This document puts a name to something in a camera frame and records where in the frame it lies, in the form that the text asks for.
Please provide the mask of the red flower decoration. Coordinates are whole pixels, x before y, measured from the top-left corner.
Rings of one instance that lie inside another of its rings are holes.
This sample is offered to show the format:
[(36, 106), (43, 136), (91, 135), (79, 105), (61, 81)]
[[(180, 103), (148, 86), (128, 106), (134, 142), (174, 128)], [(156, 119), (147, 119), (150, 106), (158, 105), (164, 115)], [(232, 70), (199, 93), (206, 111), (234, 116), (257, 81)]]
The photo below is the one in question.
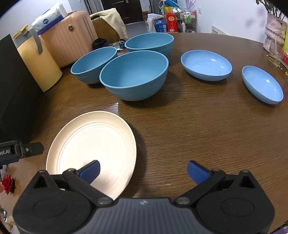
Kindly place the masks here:
[(8, 195), (9, 193), (14, 193), (15, 192), (15, 188), (16, 188), (16, 181), (14, 178), (11, 177), (11, 175), (6, 175), (2, 181), (1, 181), (2, 185), (4, 186), (4, 191), (5, 193)]

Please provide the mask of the white plastic bag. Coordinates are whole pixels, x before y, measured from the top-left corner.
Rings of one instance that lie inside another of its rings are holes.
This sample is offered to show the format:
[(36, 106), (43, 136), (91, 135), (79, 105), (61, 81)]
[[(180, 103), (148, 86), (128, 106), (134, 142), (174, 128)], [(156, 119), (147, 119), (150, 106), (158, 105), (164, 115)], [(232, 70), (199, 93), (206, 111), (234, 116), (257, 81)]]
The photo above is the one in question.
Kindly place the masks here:
[(148, 32), (155, 33), (156, 29), (155, 29), (154, 21), (157, 19), (163, 19), (164, 16), (160, 14), (154, 14), (154, 13), (150, 13), (147, 16), (148, 18), (147, 18), (146, 23), (148, 25)]

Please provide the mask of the wooden chair with beige cloth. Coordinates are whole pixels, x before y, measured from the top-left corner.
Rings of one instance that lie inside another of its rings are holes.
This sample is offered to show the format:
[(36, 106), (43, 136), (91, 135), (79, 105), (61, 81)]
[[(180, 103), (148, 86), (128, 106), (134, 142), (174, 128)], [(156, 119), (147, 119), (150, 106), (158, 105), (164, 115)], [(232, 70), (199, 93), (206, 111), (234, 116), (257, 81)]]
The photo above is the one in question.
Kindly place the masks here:
[(97, 36), (106, 39), (108, 44), (129, 39), (126, 26), (116, 8), (96, 12), (90, 18)]

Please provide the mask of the clear drinking glass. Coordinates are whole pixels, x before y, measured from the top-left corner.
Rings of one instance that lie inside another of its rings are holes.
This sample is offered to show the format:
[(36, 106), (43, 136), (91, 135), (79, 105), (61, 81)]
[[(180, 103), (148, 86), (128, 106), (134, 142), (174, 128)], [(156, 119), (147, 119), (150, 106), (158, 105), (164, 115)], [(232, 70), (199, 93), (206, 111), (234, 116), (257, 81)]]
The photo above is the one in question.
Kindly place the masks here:
[(285, 51), (283, 49), (282, 44), (280, 44), (276, 39), (271, 39), (268, 59), (275, 66), (279, 67)]

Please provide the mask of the white board against wall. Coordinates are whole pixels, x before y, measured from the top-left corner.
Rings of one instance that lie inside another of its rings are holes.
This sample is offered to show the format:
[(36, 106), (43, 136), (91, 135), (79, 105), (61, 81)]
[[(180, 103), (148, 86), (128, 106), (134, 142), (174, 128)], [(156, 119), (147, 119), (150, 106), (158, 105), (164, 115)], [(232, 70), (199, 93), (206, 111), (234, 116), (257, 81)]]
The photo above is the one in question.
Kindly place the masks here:
[(211, 33), (217, 35), (227, 35), (227, 33), (225, 33), (224, 31), (222, 31), (221, 29), (217, 28), (214, 25), (211, 27)]

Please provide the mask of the blue bowl back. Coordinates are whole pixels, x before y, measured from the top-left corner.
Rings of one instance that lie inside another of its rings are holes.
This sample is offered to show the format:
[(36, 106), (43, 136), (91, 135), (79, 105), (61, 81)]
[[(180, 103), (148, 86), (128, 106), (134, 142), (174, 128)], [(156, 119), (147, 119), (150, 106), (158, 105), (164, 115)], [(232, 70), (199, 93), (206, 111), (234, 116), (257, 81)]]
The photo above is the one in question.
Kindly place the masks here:
[(150, 50), (168, 56), (172, 51), (174, 37), (167, 33), (146, 33), (130, 38), (125, 42), (129, 52)]

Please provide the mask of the pink ribbed suitcase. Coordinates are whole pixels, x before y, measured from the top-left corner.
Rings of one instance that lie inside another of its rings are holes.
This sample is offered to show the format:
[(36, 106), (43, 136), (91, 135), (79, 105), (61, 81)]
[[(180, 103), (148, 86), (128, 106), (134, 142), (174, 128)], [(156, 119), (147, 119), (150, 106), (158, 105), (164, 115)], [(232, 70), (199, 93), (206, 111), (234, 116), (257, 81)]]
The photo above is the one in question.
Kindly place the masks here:
[(40, 34), (40, 38), (62, 68), (91, 52), (98, 37), (90, 15), (86, 11), (74, 11)]

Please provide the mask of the white round plate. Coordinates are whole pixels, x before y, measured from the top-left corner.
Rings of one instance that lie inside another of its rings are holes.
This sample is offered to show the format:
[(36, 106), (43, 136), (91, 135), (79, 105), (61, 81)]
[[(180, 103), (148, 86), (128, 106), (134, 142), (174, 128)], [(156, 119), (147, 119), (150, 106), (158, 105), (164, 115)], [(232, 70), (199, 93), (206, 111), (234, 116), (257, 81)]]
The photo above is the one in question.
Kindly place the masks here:
[(91, 186), (116, 199), (130, 182), (136, 158), (130, 126), (116, 114), (93, 111), (74, 118), (59, 131), (50, 146), (46, 170), (57, 175), (97, 160), (100, 174)]

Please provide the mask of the red box on floor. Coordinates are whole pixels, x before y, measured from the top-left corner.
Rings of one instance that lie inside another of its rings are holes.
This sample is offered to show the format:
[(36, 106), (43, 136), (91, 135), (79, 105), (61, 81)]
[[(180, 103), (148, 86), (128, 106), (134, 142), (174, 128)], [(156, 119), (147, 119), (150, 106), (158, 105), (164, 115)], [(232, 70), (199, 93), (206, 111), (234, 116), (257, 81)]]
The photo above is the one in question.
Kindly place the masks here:
[(174, 13), (165, 13), (165, 21), (169, 33), (175, 33), (178, 31), (176, 16)]

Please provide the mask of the tissue pack white blue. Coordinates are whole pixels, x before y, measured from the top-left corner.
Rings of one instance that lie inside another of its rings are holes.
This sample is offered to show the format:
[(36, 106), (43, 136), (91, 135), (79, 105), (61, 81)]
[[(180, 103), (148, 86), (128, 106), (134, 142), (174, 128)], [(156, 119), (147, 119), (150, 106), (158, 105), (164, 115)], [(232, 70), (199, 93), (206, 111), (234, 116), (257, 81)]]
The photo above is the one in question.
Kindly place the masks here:
[(56, 4), (32, 22), (32, 27), (38, 35), (42, 34), (68, 16), (63, 4)]

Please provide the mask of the blue box on floor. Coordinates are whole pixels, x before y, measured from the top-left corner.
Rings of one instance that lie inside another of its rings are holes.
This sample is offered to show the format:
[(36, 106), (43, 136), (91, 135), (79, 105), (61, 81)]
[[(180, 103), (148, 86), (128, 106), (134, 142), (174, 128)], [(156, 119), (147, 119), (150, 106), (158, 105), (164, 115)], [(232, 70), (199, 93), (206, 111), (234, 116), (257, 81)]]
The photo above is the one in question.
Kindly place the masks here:
[(155, 19), (154, 26), (157, 33), (166, 33), (167, 32), (167, 24), (164, 19)]

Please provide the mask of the pink wrapped flower vase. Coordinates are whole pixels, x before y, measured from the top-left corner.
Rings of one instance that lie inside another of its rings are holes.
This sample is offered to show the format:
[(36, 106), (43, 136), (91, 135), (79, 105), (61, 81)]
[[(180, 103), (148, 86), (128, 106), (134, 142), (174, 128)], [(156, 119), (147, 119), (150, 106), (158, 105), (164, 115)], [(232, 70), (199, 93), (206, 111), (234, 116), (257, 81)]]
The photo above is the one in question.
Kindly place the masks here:
[(267, 14), (267, 23), (265, 25), (266, 39), (263, 48), (269, 52), (271, 41), (277, 40), (277, 43), (284, 45), (287, 23), (271, 13)]

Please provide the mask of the blue bowl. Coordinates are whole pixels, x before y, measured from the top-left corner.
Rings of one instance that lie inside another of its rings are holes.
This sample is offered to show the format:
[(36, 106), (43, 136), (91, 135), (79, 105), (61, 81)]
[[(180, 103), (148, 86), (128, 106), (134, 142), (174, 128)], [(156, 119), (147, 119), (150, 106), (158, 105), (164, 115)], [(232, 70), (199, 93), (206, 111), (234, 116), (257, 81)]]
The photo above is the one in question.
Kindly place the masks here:
[(117, 56), (115, 47), (96, 49), (78, 59), (71, 67), (70, 72), (83, 83), (99, 83), (101, 70)]
[(167, 33), (146, 33), (130, 38), (125, 42), (129, 52), (150, 50), (168, 56), (172, 51), (174, 37)]
[(114, 96), (140, 101), (156, 94), (168, 71), (167, 57), (155, 51), (134, 51), (111, 60), (100, 72), (100, 82)]

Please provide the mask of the blue bowl front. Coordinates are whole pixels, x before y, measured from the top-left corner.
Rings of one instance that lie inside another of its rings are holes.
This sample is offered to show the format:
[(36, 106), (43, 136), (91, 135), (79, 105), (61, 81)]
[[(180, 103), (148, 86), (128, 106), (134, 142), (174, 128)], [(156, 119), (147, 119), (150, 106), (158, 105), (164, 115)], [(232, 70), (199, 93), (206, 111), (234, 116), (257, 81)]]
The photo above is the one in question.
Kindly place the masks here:
[(134, 51), (111, 60), (100, 72), (100, 82), (114, 96), (140, 101), (156, 94), (168, 71), (167, 57), (155, 51)]

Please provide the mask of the black cylindrical cup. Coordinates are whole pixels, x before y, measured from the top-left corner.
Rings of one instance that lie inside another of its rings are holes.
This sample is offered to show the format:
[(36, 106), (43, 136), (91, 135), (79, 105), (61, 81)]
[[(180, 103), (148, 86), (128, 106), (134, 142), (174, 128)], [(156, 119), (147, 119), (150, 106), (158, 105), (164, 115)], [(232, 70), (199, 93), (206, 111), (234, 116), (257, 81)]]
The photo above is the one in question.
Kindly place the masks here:
[(109, 43), (108, 43), (107, 39), (105, 39), (105, 38), (97, 38), (92, 43), (93, 50), (97, 50), (97, 49), (100, 49), (103, 47), (108, 47), (108, 46), (109, 46)]

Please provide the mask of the light blue plate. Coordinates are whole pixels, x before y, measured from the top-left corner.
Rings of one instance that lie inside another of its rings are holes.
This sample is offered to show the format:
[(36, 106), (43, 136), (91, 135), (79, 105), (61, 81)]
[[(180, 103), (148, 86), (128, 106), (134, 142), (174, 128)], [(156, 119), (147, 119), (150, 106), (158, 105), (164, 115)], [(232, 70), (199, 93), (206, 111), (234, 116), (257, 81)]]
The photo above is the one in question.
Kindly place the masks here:
[(266, 104), (276, 105), (284, 98), (276, 79), (261, 68), (250, 65), (243, 67), (242, 79), (250, 93)]
[(226, 58), (206, 50), (185, 52), (181, 64), (187, 73), (204, 81), (221, 81), (232, 72), (232, 65)]

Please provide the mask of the black box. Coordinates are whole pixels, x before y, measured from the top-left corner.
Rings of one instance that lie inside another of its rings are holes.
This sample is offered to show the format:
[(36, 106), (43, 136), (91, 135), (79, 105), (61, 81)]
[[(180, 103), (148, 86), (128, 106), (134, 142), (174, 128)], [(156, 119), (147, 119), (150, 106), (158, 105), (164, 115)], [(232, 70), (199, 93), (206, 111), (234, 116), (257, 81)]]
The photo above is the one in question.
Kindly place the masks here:
[(29, 142), (43, 92), (10, 35), (1, 39), (1, 142)]

